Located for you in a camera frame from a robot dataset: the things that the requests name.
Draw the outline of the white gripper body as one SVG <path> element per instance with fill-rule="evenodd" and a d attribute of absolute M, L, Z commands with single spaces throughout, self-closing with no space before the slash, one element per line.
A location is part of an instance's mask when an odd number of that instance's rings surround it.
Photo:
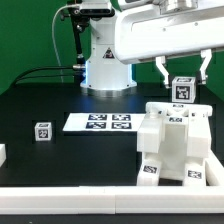
<path fill-rule="evenodd" d="M 162 13 L 144 4 L 122 11 L 115 25 L 115 54 L 125 64 L 224 48 L 224 0 L 196 0 L 196 8 Z"/>

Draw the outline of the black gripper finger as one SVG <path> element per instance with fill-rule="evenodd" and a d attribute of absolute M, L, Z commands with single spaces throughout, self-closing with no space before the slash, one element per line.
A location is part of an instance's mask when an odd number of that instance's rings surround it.
<path fill-rule="evenodd" d="M 166 57 L 165 56 L 158 56 L 155 58 L 156 67 L 160 71 L 160 73 L 163 75 L 163 83 L 166 89 L 169 89 L 172 84 L 169 81 L 170 75 L 168 70 L 166 69 Z"/>
<path fill-rule="evenodd" d="M 202 50 L 200 55 L 202 63 L 199 72 L 197 74 L 197 81 L 199 84 L 205 84 L 207 81 L 206 69 L 212 59 L 212 50 L 211 49 Z"/>

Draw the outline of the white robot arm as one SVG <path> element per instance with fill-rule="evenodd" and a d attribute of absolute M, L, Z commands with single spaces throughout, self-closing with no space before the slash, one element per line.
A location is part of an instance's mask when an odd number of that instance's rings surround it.
<path fill-rule="evenodd" d="M 154 60 L 170 87 L 168 58 L 199 53 L 199 82 L 214 49 L 224 49 L 224 0 L 83 0 L 79 11 L 90 19 L 91 53 L 81 87 L 103 96 L 136 86 L 133 64 Z"/>

